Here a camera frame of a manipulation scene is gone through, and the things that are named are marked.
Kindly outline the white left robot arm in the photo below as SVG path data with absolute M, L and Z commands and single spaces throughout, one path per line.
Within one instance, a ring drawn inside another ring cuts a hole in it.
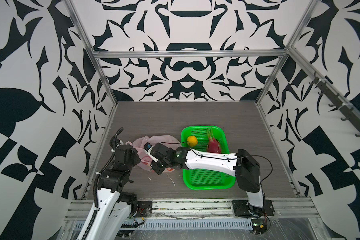
M 125 221 L 135 214 L 138 199 L 133 193 L 123 192 L 134 166 L 141 162 L 138 151 L 131 145 L 123 144 L 117 130 L 110 140 L 112 155 L 104 167 L 96 172 L 93 182 L 94 203 L 79 233 L 78 240 L 114 240 Z

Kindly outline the red dragon fruit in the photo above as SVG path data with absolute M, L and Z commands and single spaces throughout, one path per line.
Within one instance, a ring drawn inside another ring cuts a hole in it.
M 207 152 L 220 154 L 222 152 L 221 145 L 219 141 L 215 138 L 212 129 L 207 130 L 207 138 L 208 138 Z

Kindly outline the round yellow orange fruit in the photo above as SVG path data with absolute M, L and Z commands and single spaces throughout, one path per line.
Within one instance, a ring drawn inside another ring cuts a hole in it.
M 189 136 L 187 137 L 186 143 L 190 148 L 193 148 L 198 144 L 198 139 L 195 136 Z

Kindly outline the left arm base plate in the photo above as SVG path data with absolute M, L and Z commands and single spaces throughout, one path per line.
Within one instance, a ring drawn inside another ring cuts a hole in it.
M 132 216 L 134 218 L 145 218 L 152 214 L 152 201 L 137 201 L 132 205 Z

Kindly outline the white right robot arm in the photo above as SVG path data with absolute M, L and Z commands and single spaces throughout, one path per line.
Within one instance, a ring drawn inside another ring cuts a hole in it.
M 239 149 L 237 153 L 216 154 L 188 147 L 178 147 L 174 150 L 161 143 L 145 144 L 144 151 L 153 159 L 151 168 L 159 175 L 166 168 L 175 168 L 217 171 L 235 177 L 239 188 L 248 196 L 243 208 L 235 208 L 235 215 L 257 218 L 267 215 L 260 164 L 247 151 Z

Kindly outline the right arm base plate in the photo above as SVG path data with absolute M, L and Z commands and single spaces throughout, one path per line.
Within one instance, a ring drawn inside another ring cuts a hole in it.
M 263 206 L 261 208 L 250 205 L 249 200 L 233 200 L 232 204 L 236 217 L 260 218 L 265 215 L 272 217 L 275 214 L 272 201 L 267 199 L 263 199 Z

